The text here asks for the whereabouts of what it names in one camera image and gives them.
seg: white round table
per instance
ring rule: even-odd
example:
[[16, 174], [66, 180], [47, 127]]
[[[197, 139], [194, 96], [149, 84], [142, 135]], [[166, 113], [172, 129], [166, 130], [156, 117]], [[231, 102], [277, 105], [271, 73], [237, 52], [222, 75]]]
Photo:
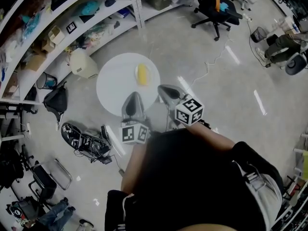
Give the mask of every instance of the white round table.
[[[140, 86], [136, 80], [136, 67], [145, 64], [149, 70], [148, 86]], [[126, 98], [137, 91], [148, 109], [156, 100], [160, 76], [154, 63], [136, 53], [124, 53], [110, 59], [97, 77], [96, 92], [102, 106], [116, 116], [122, 116]]]

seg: blue jeans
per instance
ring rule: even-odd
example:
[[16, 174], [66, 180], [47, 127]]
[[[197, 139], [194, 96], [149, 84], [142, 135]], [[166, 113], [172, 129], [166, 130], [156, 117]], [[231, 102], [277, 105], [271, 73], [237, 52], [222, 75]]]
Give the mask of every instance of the blue jeans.
[[[49, 212], [47, 212], [44, 216], [38, 219], [39, 223], [46, 226], [50, 231], [61, 231], [64, 225], [73, 215], [73, 212], [69, 209], [66, 209], [66, 207], [67, 203], [61, 200], [54, 207], [52, 207]], [[55, 221], [57, 215], [63, 210], [65, 210], [63, 216], [57, 221]]]

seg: white trash can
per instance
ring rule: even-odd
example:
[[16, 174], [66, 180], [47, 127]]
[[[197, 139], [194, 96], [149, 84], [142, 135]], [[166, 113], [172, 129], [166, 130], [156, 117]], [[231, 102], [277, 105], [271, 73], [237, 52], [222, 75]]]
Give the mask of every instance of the white trash can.
[[97, 64], [84, 49], [78, 48], [72, 52], [70, 65], [74, 75], [84, 78], [94, 78], [98, 75]]

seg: grey floor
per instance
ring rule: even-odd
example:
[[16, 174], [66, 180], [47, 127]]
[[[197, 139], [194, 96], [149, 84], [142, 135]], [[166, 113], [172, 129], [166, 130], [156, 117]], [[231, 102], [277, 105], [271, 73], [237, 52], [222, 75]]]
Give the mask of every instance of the grey floor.
[[[248, 14], [253, 18], [250, 24], [252, 30], [257, 26], [270, 30], [274, 19], [283, 17], [270, 0], [259, 0]], [[214, 63], [229, 37], [233, 41], [228, 40], [221, 58], [215, 65], [209, 66], [208, 74], [195, 81], [191, 89], [205, 105], [203, 119], [215, 131], [234, 141], [247, 142], [274, 164], [285, 178], [292, 173], [295, 165], [292, 149], [300, 133], [306, 129], [307, 70], [288, 76], [277, 66], [265, 69], [250, 50], [246, 21], [233, 26], [229, 35], [224, 26], [220, 26], [221, 38], [215, 42], [213, 25], [191, 28], [191, 23], [203, 18], [199, 13], [194, 14], [193, 8], [173, 9], [146, 22], [144, 33], [134, 28], [102, 47], [92, 57], [102, 67], [118, 54], [140, 53], [157, 66], [162, 84], [182, 87], [181, 79], [182, 83], [190, 86], [207, 72], [205, 62]], [[68, 109], [63, 122], [74, 121], [83, 127], [96, 129], [106, 124], [117, 136], [120, 118], [101, 106], [96, 95], [96, 79], [87, 80], [71, 74], [66, 81]], [[165, 129], [167, 110], [163, 104], [153, 104], [147, 115], [156, 130]], [[55, 200], [68, 197], [77, 209], [74, 222], [85, 218], [95, 224], [97, 231], [104, 230], [107, 192], [119, 189], [121, 183], [116, 163], [106, 166], [99, 162], [91, 164], [84, 157], [74, 156], [60, 132], [55, 131], [55, 116], [44, 106], [38, 108], [37, 115], [26, 115], [25, 122], [30, 122], [32, 130], [31, 139], [25, 139], [29, 153], [39, 161], [56, 157], [73, 175], [70, 188], [65, 192], [57, 190]], [[123, 151], [118, 154], [114, 150], [114, 153], [120, 166], [125, 168], [131, 148], [123, 147]], [[27, 174], [21, 183], [13, 184], [19, 195], [30, 194], [27, 188], [30, 180], [31, 175]], [[74, 228], [69, 224], [65, 229]]]

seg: yellow sponge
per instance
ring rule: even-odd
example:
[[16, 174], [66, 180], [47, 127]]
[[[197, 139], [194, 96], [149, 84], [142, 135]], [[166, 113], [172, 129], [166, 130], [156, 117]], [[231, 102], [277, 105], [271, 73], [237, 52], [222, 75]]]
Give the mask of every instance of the yellow sponge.
[[146, 65], [139, 64], [138, 65], [138, 72], [137, 72], [137, 82], [139, 85], [147, 86], [148, 85], [148, 69]]

